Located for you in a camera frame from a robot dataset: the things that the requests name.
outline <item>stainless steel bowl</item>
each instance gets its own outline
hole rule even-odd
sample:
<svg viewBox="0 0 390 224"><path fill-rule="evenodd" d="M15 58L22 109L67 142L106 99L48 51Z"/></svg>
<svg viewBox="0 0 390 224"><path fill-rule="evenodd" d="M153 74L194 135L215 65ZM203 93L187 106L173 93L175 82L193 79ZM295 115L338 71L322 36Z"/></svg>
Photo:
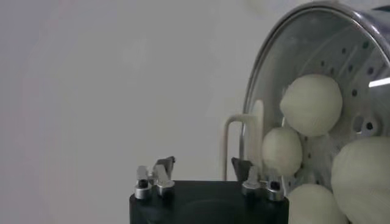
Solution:
<svg viewBox="0 0 390 224"><path fill-rule="evenodd" d="M390 12L383 7L358 12L334 2L302 5L273 28L256 58L247 86L244 113L264 102L264 133L287 126L279 104L296 78L323 74L342 92L338 123L325 136L300 135L303 163L283 177L288 193L304 183L331 189L333 158L347 143L366 136L390 136ZM241 133L240 157L245 151Z"/></svg>

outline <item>dough ball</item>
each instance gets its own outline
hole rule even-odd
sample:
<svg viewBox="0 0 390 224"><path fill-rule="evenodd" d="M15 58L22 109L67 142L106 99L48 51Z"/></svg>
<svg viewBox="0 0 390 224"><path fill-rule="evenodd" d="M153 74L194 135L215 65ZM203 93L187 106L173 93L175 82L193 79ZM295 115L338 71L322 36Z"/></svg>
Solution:
<svg viewBox="0 0 390 224"><path fill-rule="evenodd" d="M263 140L263 161L279 175L291 176L302 162L302 146L298 134L290 128L274 128Z"/></svg>
<svg viewBox="0 0 390 224"><path fill-rule="evenodd" d="M390 222L390 138L347 144L333 161L336 201L353 224Z"/></svg>
<svg viewBox="0 0 390 224"><path fill-rule="evenodd" d="M332 193L316 184L304 184L288 196L289 224L347 224Z"/></svg>
<svg viewBox="0 0 390 224"><path fill-rule="evenodd" d="M288 124L309 137L324 135L332 129L341 108L338 84L324 75L305 75L296 79L280 102Z"/></svg>

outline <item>metal clip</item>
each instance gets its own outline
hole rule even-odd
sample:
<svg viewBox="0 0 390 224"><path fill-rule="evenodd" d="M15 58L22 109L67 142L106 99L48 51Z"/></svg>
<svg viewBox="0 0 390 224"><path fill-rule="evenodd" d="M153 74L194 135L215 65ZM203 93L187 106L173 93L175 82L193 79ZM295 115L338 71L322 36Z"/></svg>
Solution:
<svg viewBox="0 0 390 224"><path fill-rule="evenodd" d="M170 180L164 165L156 165L154 167L154 172L157 177L156 186L157 194L161 197L166 196L168 193L173 193L175 182Z"/></svg>
<svg viewBox="0 0 390 224"><path fill-rule="evenodd" d="M277 175L276 170L270 170L267 181L267 198L271 201L282 201L285 198L282 187L282 179Z"/></svg>
<svg viewBox="0 0 390 224"><path fill-rule="evenodd" d="M152 195L152 185L148 181L146 166L138 166L136 174L134 196L140 200L148 199Z"/></svg>
<svg viewBox="0 0 390 224"><path fill-rule="evenodd" d="M243 182L241 188L243 195L255 195L258 196L261 186L258 181L258 172L255 166L251 166L248 173L248 179Z"/></svg>

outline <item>metal bracket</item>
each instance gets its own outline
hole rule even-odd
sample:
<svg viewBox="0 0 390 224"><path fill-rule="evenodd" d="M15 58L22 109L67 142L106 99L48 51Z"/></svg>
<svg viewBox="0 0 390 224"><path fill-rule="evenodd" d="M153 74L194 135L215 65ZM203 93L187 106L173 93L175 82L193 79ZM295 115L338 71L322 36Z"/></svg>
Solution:
<svg viewBox="0 0 390 224"><path fill-rule="evenodd" d="M166 195L173 193L175 182L169 179L164 165L156 165L154 167L154 173L157 176L157 194L161 197L165 197Z"/></svg>
<svg viewBox="0 0 390 224"><path fill-rule="evenodd" d="M153 172L151 173L151 175L149 177L149 181L153 185L156 184L156 181L157 181L158 178L157 178L157 173L155 172L155 167L157 165L163 165L164 168L165 168L165 172L166 172L168 178L171 179L171 175L172 175L172 171L173 171L173 165L174 165L175 162L176 162L176 159L173 156L167 157L165 159L157 160L157 162L155 163L155 165L153 167Z"/></svg>
<svg viewBox="0 0 390 224"><path fill-rule="evenodd" d="M134 196L139 200L148 199L152 195L152 185L148 181L146 166L139 166L136 174Z"/></svg>
<svg viewBox="0 0 390 224"><path fill-rule="evenodd" d="M282 201L285 196L280 183L280 177L274 175L270 175L267 181L259 181L257 168L252 166L249 169L248 179L243 182L241 192L247 197L251 195L260 197L261 191L265 190L265 197L268 200Z"/></svg>

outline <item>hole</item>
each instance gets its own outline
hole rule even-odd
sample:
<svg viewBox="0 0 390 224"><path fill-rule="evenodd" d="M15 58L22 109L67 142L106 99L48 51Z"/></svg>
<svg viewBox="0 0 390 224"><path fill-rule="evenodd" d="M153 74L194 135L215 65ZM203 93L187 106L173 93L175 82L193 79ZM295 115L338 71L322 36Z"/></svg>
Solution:
<svg viewBox="0 0 390 224"><path fill-rule="evenodd" d="M138 182L138 186L139 186L140 188L147 188L147 184L148 184L147 180L140 180L140 181Z"/></svg>
<svg viewBox="0 0 390 224"><path fill-rule="evenodd" d="M368 122L368 123L366 124L366 128L367 128L368 130L372 130L372 129L374 128L374 126L372 125L371 122Z"/></svg>
<svg viewBox="0 0 390 224"><path fill-rule="evenodd" d="M355 97L355 96L357 96L357 95L358 95L358 91L355 90L355 89L353 89L353 90L352 90L352 96Z"/></svg>
<svg viewBox="0 0 390 224"><path fill-rule="evenodd" d="M275 191L280 190L280 183L276 181L271 181L271 189Z"/></svg>
<svg viewBox="0 0 390 224"><path fill-rule="evenodd" d="M362 47L363 47L363 49L367 49L367 47L368 47L368 41L365 41L364 43L363 43L363 45L362 45Z"/></svg>
<svg viewBox="0 0 390 224"><path fill-rule="evenodd" d="M357 116L353 121L352 128L356 133L361 132L361 127L363 126L364 119L361 116Z"/></svg>
<svg viewBox="0 0 390 224"><path fill-rule="evenodd" d="M374 73L374 68L373 67L368 68L367 74L371 75L372 73Z"/></svg>

